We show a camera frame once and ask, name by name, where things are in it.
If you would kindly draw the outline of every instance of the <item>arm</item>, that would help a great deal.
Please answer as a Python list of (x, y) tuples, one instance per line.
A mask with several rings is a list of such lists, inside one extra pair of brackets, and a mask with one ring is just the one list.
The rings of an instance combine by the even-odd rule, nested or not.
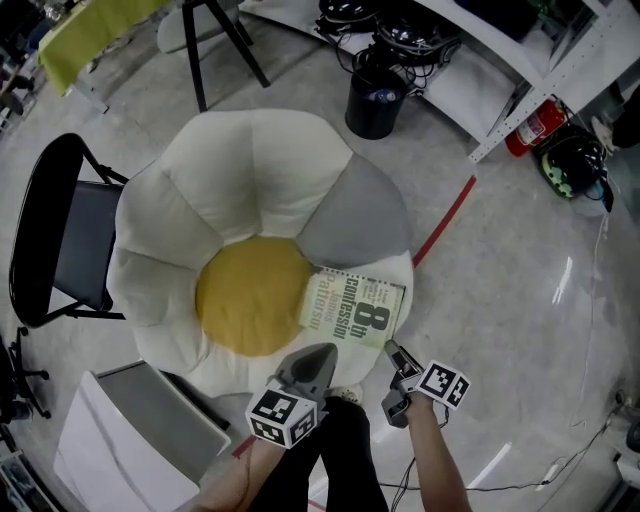
[(433, 401), (422, 393), (413, 393), (406, 414), (425, 510), (471, 512), (462, 478), (433, 412)]
[(258, 439), (220, 479), (200, 493), (191, 512), (248, 510), (284, 453), (284, 448)]

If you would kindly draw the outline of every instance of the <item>gray cushion petal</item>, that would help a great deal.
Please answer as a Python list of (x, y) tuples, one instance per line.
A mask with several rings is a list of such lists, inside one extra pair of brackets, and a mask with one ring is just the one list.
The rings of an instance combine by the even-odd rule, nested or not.
[(297, 238), (312, 263), (366, 265), (410, 248), (407, 209), (393, 181), (354, 154)]

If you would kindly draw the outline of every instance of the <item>fire extinguisher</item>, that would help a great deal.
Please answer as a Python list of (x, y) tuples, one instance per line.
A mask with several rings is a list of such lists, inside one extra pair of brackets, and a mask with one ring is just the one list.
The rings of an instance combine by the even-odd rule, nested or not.
[(567, 120), (564, 105), (559, 100), (547, 100), (507, 136), (507, 148), (513, 156), (520, 157), (540, 144)]

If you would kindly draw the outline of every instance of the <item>hand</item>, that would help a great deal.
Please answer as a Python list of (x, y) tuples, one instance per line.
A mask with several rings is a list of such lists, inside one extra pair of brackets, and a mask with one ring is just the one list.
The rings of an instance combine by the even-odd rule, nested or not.
[(424, 414), (433, 414), (433, 399), (424, 393), (415, 391), (409, 395), (409, 400), (411, 404), (407, 409), (406, 415), (410, 421)]

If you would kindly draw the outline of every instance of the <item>chair backrest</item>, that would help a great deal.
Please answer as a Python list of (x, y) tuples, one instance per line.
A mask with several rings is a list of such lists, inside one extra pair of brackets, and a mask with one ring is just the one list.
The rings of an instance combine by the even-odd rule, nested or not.
[(105, 176), (105, 172), (112, 171), (100, 166), (84, 141), (73, 133), (51, 142), (31, 174), (9, 269), (11, 302), (18, 318), (27, 326), (38, 327), (47, 321), (67, 218), (85, 159), (105, 181), (105, 186), (121, 189)]

